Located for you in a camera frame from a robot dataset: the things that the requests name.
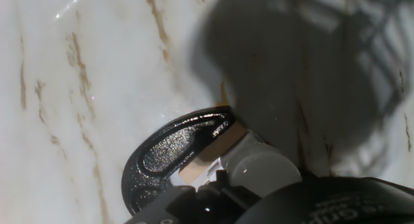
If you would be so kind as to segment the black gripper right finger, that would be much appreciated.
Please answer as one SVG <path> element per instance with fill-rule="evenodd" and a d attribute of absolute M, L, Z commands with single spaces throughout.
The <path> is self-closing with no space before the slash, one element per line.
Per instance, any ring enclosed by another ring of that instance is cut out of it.
<path fill-rule="evenodd" d="M 310 181 L 310 180 L 314 180 L 314 179 L 319 178 L 317 175 L 313 174 L 311 171 L 309 171 L 307 169 L 299 169 L 299 171 L 300 171 L 301 178 L 304 181 Z"/>

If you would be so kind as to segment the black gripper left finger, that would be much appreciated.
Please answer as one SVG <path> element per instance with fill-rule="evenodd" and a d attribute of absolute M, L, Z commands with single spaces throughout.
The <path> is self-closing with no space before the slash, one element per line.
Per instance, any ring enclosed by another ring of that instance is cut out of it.
<path fill-rule="evenodd" d="M 232 186 L 224 170 L 198 188 L 175 186 L 135 214 L 126 224 L 233 224 L 261 198 Z"/>

